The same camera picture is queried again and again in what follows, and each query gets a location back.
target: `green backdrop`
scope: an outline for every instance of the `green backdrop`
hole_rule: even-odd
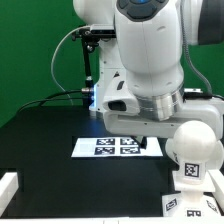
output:
[[[60,40],[81,24],[72,0],[0,0],[0,126],[26,102],[59,91],[50,74],[52,55]],[[190,51],[214,93],[224,94],[224,45],[191,47]],[[96,76],[97,54],[91,57]],[[66,89],[84,86],[80,41],[68,40],[56,62],[56,77]],[[182,64],[186,87],[203,88],[184,60]]]

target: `black tabletop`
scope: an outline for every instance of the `black tabletop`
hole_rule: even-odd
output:
[[[0,171],[20,188],[3,218],[159,217],[173,193],[166,156],[72,159],[78,137],[112,136],[82,107],[23,110],[0,129]]]

